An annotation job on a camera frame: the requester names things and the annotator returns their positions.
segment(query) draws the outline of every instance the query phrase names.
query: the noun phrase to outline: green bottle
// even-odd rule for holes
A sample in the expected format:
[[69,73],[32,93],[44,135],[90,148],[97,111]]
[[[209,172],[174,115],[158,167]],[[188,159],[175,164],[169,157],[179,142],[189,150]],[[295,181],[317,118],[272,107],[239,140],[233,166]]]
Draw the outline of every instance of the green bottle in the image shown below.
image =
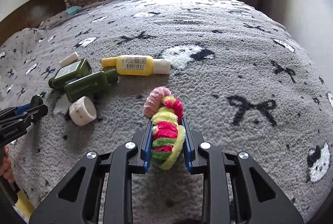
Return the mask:
[[81,59],[60,68],[56,75],[49,79],[49,87],[52,89],[62,89],[70,81],[83,78],[89,74],[91,74],[90,64],[86,59]]
[[109,84],[118,81],[118,74],[115,69],[100,71],[90,74],[86,77],[68,83],[65,87],[65,93],[68,100],[74,103],[83,96],[90,96],[95,93],[106,92]]

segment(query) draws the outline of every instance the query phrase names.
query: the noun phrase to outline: blue gripper pad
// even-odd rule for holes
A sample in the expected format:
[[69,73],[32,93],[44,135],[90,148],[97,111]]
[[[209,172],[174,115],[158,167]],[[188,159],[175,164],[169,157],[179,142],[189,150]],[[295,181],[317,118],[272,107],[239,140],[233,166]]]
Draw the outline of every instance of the blue gripper pad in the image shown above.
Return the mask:
[[148,169],[150,167],[150,159],[152,157],[151,154],[151,149],[152,149],[152,139],[153,139],[153,124],[151,121],[149,121],[150,127],[149,127],[149,132],[148,132],[148,138],[147,138],[147,143],[144,149],[144,170],[148,172]]
[[183,145],[185,165],[186,165],[188,172],[190,173],[192,171],[191,148],[190,148],[190,144],[189,144],[189,136],[188,136],[187,129],[185,126],[184,118],[182,118],[181,124],[185,128],[185,141],[184,141],[184,145]]
[[25,112],[25,111],[27,111],[27,110],[29,110],[29,109],[30,109],[30,103],[29,103],[29,104],[26,104],[26,105],[24,105],[24,106],[18,107],[18,108],[14,111],[14,113],[15,113],[16,116],[17,116],[17,115],[21,115],[23,112]]

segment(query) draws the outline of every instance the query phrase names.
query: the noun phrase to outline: white tape roll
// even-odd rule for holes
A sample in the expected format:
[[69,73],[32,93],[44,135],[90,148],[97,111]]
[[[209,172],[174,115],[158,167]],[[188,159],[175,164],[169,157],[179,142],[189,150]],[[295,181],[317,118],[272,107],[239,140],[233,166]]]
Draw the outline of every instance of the white tape roll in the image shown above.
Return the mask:
[[71,63],[75,62],[79,58],[79,55],[74,52],[68,57],[64,58],[62,61],[59,62],[61,68],[70,65]]
[[84,126],[97,118],[97,111],[89,97],[81,97],[69,107],[69,116],[76,125]]

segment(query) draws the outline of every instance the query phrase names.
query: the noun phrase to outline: patterned blanket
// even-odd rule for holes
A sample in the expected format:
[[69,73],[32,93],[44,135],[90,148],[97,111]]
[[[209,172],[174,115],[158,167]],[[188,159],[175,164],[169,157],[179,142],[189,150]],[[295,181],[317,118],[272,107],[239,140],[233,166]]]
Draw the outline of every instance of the patterned blanket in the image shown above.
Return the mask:
[[[92,98],[97,120],[78,127],[66,115],[66,97],[47,83],[72,52],[94,72],[101,58],[122,54],[167,58],[172,70],[120,76]],[[227,153],[249,152],[305,222],[322,205],[333,185],[333,96],[282,25],[236,0],[106,1],[8,39],[0,49],[0,108],[37,93],[49,108],[9,148],[16,181],[32,203],[88,151],[111,152],[144,129],[143,104],[157,86],[181,99],[191,129],[205,140]],[[168,171],[152,166],[133,176],[134,222],[200,219],[202,190],[202,176],[190,176],[182,157]]]

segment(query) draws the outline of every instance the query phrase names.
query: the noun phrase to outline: wooden headboard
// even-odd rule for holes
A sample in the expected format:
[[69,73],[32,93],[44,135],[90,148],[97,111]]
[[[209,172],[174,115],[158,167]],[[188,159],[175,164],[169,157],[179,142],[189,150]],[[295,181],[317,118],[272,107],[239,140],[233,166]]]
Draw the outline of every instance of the wooden headboard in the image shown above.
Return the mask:
[[64,0],[30,0],[0,21],[0,46],[24,28],[38,28],[40,23],[66,10]]

